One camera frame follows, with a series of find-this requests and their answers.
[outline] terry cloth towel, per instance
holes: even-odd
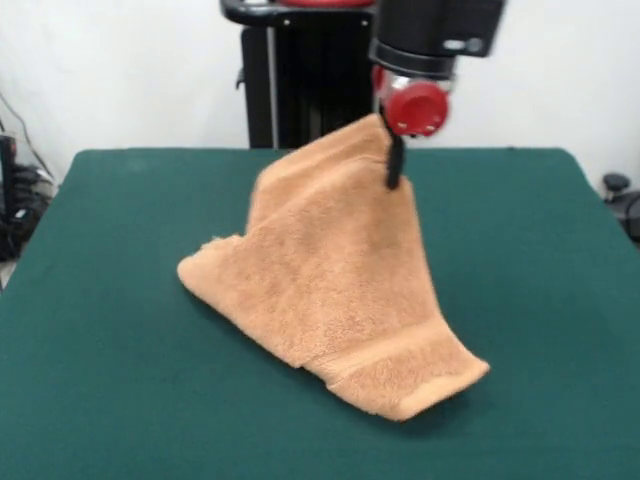
[[[245,234],[203,245],[178,275],[273,355],[401,421],[489,366],[440,311],[411,184],[385,187],[389,144],[369,115],[271,164]]]

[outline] white wall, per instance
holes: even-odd
[[[63,175],[84,148],[246,146],[240,28],[217,0],[0,0],[0,88]],[[560,146],[640,185],[637,0],[510,0],[420,145]],[[17,128],[0,106],[5,123]]]

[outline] green tabletop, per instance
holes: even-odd
[[[492,370],[403,424],[194,299],[277,152],[80,154],[0,298],[0,479],[630,479],[640,256],[560,150],[412,151],[445,315]]]

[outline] red robot part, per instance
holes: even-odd
[[[428,137],[447,119],[447,93],[435,83],[414,82],[391,93],[385,101],[384,113],[395,134]]]

